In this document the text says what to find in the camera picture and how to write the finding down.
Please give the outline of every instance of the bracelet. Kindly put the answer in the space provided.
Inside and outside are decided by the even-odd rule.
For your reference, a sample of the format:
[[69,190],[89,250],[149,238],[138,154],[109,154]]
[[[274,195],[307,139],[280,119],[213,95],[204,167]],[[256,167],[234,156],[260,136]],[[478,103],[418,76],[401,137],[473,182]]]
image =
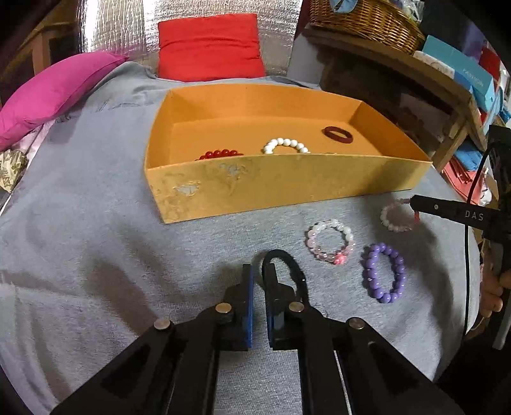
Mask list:
[[[323,252],[321,247],[316,242],[316,237],[321,233],[322,230],[325,230],[327,227],[332,227],[342,232],[344,234],[344,238],[346,239],[346,245],[336,253]],[[327,261],[334,265],[342,265],[346,262],[348,254],[353,252],[355,241],[353,239],[351,229],[348,226],[344,226],[337,219],[328,219],[318,222],[313,227],[311,227],[311,229],[307,232],[307,239],[305,240],[305,244],[310,249],[312,254],[320,261]]]
[[409,204],[410,199],[398,199],[396,202],[391,203],[390,205],[385,206],[382,209],[382,213],[380,215],[380,220],[382,221],[382,225],[387,227],[388,230],[391,230],[393,232],[406,232],[407,230],[412,230],[414,225],[417,225],[420,222],[420,217],[418,212],[414,212],[413,214],[413,223],[408,225],[394,225],[389,222],[387,219],[387,212],[390,209],[394,209],[400,204]]
[[263,148],[263,153],[273,154],[273,150],[276,146],[293,147],[298,150],[299,153],[310,153],[309,149],[305,147],[303,143],[299,143],[296,140],[277,138],[270,140],[266,143]]
[[[394,284],[393,289],[391,289],[390,292],[384,292],[383,289],[380,288],[378,274],[375,270],[375,264],[378,260],[378,254],[380,253],[389,256],[391,262],[393,262],[392,269],[394,271]],[[399,252],[396,249],[393,249],[391,246],[386,245],[383,242],[371,245],[368,259],[364,262],[364,268],[367,280],[369,281],[372,297],[377,298],[378,301],[383,304],[394,303],[401,298],[405,288],[406,274],[404,259],[401,255],[399,255]]]
[[243,153],[238,153],[236,150],[227,150],[226,148],[223,150],[215,150],[215,151],[207,151],[206,154],[200,156],[197,160],[205,160],[207,158],[218,158],[218,157],[231,157],[235,155],[243,155]]
[[[340,143],[350,144],[353,142],[353,135],[349,131],[343,130],[342,128],[339,127],[334,126],[325,127],[323,130],[321,130],[321,132],[328,138],[338,141]],[[344,134],[344,137],[334,134],[334,132]]]

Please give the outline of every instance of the gray bed sheet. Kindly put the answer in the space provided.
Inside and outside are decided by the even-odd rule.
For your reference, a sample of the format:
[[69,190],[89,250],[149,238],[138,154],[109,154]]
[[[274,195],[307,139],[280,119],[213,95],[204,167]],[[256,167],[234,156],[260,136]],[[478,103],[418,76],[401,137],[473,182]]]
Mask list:
[[[158,317],[181,322],[218,302],[243,263],[259,270],[273,248],[297,259],[324,314],[366,319],[426,376],[437,376],[462,332],[463,226],[423,215],[415,230],[395,234],[379,216],[398,197],[455,198],[439,174],[431,168],[410,192],[165,225],[142,165],[159,105],[176,86],[133,62],[117,68],[55,123],[0,217],[0,363],[33,413],[50,412]],[[304,245],[309,226],[332,217],[349,224],[357,242],[343,266],[315,260]],[[328,249],[340,243],[334,231],[321,237]],[[379,304],[362,287],[360,256],[376,241],[405,258],[409,279],[395,304]],[[479,267],[470,243],[473,322]],[[389,265],[378,265],[390,285]],[[277,269],[290,283],[285,267]],[[301,413],[296,354],[270,350],[259,286],[254,295],[254,345],[221,354],[215,413]]]

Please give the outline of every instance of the red cushion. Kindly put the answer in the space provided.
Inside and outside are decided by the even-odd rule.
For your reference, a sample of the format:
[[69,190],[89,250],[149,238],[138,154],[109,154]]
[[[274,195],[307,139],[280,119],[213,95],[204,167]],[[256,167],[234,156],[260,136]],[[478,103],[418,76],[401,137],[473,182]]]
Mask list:
[[255,14],[161,21],[158,31],[160,78],[194,82],[266,75]]

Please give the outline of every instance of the purple beaded bracelet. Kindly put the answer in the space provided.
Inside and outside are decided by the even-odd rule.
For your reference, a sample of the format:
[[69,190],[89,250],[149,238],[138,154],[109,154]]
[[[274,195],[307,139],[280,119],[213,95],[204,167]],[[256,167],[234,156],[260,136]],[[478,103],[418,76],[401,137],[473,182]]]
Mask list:
[[[388,255],[390,260],[393,262],[392,269],[394,271],[394,285],[390,292],[384,292],[380,288],[380,282],[378,281],[378,274],[375,270],[375,264],[378,260],[378,254],[382,253]],[[396,249],[392,249],[391,246],[385,243],[371,245],[368,259],[364,262],[364,268],[369,281],[369,287],[371,288],[371,297],[377,298],[381,303],[394,303],[403,295],[405,288],[406,274],[404,260]]]

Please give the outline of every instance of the human hand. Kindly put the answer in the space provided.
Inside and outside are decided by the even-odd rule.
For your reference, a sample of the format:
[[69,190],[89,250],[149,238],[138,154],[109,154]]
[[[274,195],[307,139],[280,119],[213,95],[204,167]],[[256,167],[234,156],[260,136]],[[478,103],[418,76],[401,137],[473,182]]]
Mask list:
[[502,310],[503,304],[500,296],[504,288],[511,289],[511,270],[506,271],[500,277],[494,275],[490,255],[486,255],[481,271],[479,314],[483,317],[490,317],[492,312]]

